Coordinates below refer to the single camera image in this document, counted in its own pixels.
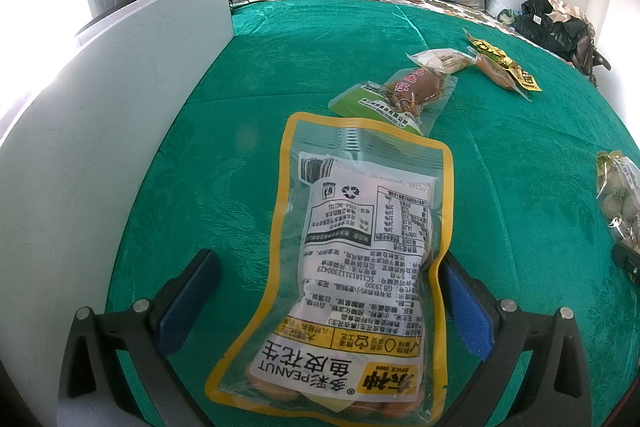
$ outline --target green and clear food package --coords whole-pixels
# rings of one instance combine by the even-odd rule
[[[640,169],[620,151],[598,153],[596,195],[616,242],[640,253]]]
[[[361,82],[339,94],[329,109],[345,118],[370,118],[428,137],[458,79],[429,68],[397,71],[385,85]]]
[[[216,364],[217,403],[341,427],[427,425],[444,408],[446,145],[296,113],[280,149],[267,286]]]

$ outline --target yellow stripe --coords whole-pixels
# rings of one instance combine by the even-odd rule
[[[209,399],[223,405],[230,405],[254,412],[275,416],[287,417],[311,417],[324,420],[337,425],[338,427],[370,427],[371,423],[357,423],[338,420],[331,416],[315,411],[290,411],[261,405],[244,397],[232,395],[218,390],[218,386],[229,365],[236,357],[244,343],[251,337],[260,323],[268,315],[273,301],[278,294],[280,284],[280,235],[282,233],[282,223],[287,212],[289,201],[289,159],[291,153],[291,143],[296,126],[299,121],[315,123],[328,127],[339,128],[360,128],[379,131],[389,136],[409,143],[422,145],[431,149],[442,151],[443,161],[443,192],[442,192],[442,236],[440,240],[440,252],[429,269],[429,281],[434,306],[434,340],[433,340],[433,404],[431,407],[431,420],[435,422],[444,410],[444,402],[447,396],[447,326],[444,315],[444,302],[442,292],[438,282],[438,268],[444,254],[449,249],[451,241],[451,230],[453,224],[453,158],[451,151],[442,142],[415,136],[391,124],[366,118],[333,118],[330,116],[319,116],[307,112],[297,112],[292,114],[287,120],[287,124],[282,135],[280,146],[280,169],[278,172],[278,193],[276,205],[271,223],[270,254],[269,254],[269,276],[267,286],[262,295],[262,300],[254,316],[246,325],[242,333],[236,338],[231,346],[226,350],[223,358],[213,368],[207,383],[205,384],[205,394]]]

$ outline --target white tag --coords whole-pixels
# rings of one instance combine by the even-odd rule
[[[298,177],[310,186],[300,299],[251,374],[306,396],[414,401],[426,336],[417,279],[431,251],[436,179],[304,152]]]

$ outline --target bag of green fruit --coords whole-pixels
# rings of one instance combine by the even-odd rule
[[[613,239],[640,253],[640,169],[620,151],[598,153],[596,193]]]

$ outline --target bed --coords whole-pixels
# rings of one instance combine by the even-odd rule
[[[279,0],[237,10],[235,38],[191,93],[149,167],[122,236],[107,310],[154,295],[200,248],[220,254],[219,296],[171,359],[217,425],[299,423],[217,405],[204,394],[211,369],[254,314],[266,283],[287,117],[331,115],[328,101],[355,82],[379,82],[411,67],[405,53],[464,50],[462,28],[516,57],[543,92],[529,103],[475,68],[458,73],[431,133],[454,157],[451,251],[496,296],[527,311],[552,313],[564,305],[575,312],[590,368],[593,425],[637,373],[638,291],[610,260],[612,240],[593,193],[597,152],[623,150],[638,163],[638,147],[597,90],[562,60],[497,25],[411,4]],[[479,360],[455,328],[447,334],[451,403]],[[526,362],[520,360],[519,377]],[[159,425],[127,363],[143,412]],[[504,418],[519,384],[510,383],[493,424]]]

